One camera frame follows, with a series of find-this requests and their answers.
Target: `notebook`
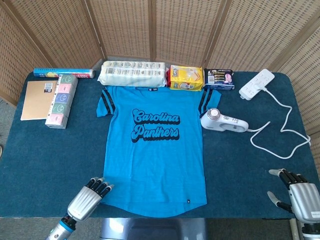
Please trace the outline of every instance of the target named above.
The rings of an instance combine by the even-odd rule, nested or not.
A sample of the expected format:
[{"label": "notebook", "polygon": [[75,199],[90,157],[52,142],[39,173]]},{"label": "notebook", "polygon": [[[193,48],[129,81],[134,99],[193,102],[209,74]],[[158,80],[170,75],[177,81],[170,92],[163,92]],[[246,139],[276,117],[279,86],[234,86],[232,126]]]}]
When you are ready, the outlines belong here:
[{"label": "notebook", "polygon": [[57,81],[29,81],[21,114],[21,120],[46,119],[55,94]]}]

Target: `pastel box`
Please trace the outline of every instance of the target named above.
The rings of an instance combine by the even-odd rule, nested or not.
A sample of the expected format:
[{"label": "pastel box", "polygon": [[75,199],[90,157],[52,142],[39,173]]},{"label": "pastel box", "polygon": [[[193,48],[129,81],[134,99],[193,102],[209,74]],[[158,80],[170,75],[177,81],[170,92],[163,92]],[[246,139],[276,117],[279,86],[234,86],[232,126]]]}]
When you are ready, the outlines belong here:
[{"label": "pastel box", "polygon": [[69,117],[70,107],[65,103],[53,103],[50,110],[49,114],[63,114],[67,118]]},{"label": "pastel box", "polygon": [[61,113],[50,113],[45,120],[45,125],[53,129],[65,129],[68,118]]},{"label": "pastel box", "polygon": [[73,95],[70,95],[69,93],[55,93],[55,99],[54,102],[58,104],[67,104],[69,107],[71,107],[72,101],[74,99]]},{"label": "pastel box", "polygon": [[74,88],[77,87],[78,78],[71,74],[62,74],[59,76],[59,81],[61,84],[72,84]]},{"label": "pastel box", "polygon": [[59,83],[58,93],[74,95],[76,88],[71,83]]}]

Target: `blue carpet surface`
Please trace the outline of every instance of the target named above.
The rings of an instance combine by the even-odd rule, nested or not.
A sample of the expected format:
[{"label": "blue carpet surface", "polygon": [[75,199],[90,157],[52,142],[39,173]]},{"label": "blue carpet surface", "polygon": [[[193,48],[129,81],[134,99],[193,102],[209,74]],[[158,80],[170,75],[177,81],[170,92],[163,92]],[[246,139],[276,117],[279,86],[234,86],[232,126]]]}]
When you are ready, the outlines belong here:
[{"label": "blue carpet surface", "polygon": [[[97,118],[102,86],[94,79],[80,79],[66,129],[51,129],[44,120],[20,121],[27,81],[44,80],[29,74],[14,115],[0,162],[0,217],[62,217],[69,202],[91,177],[102,176],[111,116]],[[287,108],[260,92],[251,101],[240,99],[239,89],[256,75],[235,72],[235,89],[220,91],[222,114],[245,120],[251,129],[271,124],[255,143],[287,156],[304,140],[293,133],[280,133]],[[289,78],[275,73],[267,86],[280,102],[293,106],[287,128],[305,134]],[[308,145],[291,159],[282,160],[250,143],[252,133],[203,129],[203,164],[207,205],[186,212],[188,218],[290,218],[275,207],[267,191],[289,202],[280,179],[269,169],[286,168],[305,175],[319,186],[315,163]],[[92,217],[139,217],[116,207],[100,204]]]}]

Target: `white power cord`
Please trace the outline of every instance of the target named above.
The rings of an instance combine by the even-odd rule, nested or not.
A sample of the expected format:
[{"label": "white power cord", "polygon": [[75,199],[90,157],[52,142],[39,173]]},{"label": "white power cord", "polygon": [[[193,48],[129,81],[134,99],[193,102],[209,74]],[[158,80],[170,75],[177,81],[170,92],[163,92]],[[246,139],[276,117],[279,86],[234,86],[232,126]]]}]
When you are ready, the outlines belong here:
[{"label": "white power cord", "polygon": [[301,133],[299,133],[299,132],[297,132],[297,131],[295,131],[295,130],[284,129],[285,126],[286,126],[286,124],[287,124],[288,117],[289,117],[289,115],[290,115],[290,113],[291,113],[291,111],[292,111],[292,107],[291,107],[291,106],[288,106],[288,105],[284,105],[284,104],[282,104],[281,102],[279,102],[278,99],[276,99],[276,97],[275,97],[271,92],[269,92],[265,87],[262,87],[262,86],[257,86],[257,87],[260,88],[261,90],[265,91],[266,93],[268,93],[280,106],[289,109],[288,113],[286,114],[286,118],[285,118],[284,124],[283,124],[282,128],[280,129],[280,132],[281,132],[281,133],[291,132],[291,133],[297,134],[297,135],[299,135],[300,137],[302,137],[303,139],[305,139],[305,142],[297,145],[297,146],[292,150],[292,152],[291,152],[291,154],[290,154],[289,156],[279,156],[279,155],[275,154],[274,152],[272,152],[272,151],[270,151],[270,150],[268,150],[268,149],[266,149],[266,148],[264,148],[264,147],[261,147],[261,146],[256,145],[256,144],[253,142],[254,137],[257,136],[263,129],[265,129],[265,127],[270,124],[270,121],[268,121],[264,126],[260,127],[259,129],[255,129],[255,130],[248,129],[248,130],[247,130],[248,132],[252,132],[252,133],[253,133],[253,132],[256,132],[256,133],[250,138],[250,142],[251,142],[251,144],[252,144],[254,147],[256,147],[256,148],[258,148],[258,149],[261,149],[261,150],[264,150],[264,151],[266,151],[266,152],[268,152],[268,153],[276,156],[277,158],[280,158],[280,159],[289,159],[289,158],[291,158],[291,157],[293,156],[293,154],[295,153],[295,151],[297,150],[297,148],[299,148],[299,147],[301,147],[301,146],[303,146],[303,145],[305,145],[305,144],[309,144],[309,145],[310,145],[310,140],[311,140],[311,138],[310,138],[310,136],[308,136],[308,135],[305,137],[305,136],[303,136]]}]

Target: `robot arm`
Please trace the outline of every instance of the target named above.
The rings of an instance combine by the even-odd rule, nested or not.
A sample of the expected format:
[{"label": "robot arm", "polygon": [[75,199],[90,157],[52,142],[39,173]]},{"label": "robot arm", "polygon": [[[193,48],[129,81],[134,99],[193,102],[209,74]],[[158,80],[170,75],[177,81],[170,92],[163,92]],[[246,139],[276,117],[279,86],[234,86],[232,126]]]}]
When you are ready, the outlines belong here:
[{"label": "robot arm", "polygon": [[301,174],[295,174],[283,169],[269,170],[271,175],[278,176],[286,186],[291,205],[280,201],[271,192],[267,194],[270,200],[279,208],[289,213],[304,224],[303,237],[306,240],[320,240],[320,195],[316,185],[310,183]]},{"label": "robot arm", "polygon": [[90,217],[100,201],[114,187],[103,181],[103,178],[93,177],[87,185],[83,186],[70,202],[65,216],[45,240],[66,240],[76,230],[77,222],[83,222]]}]

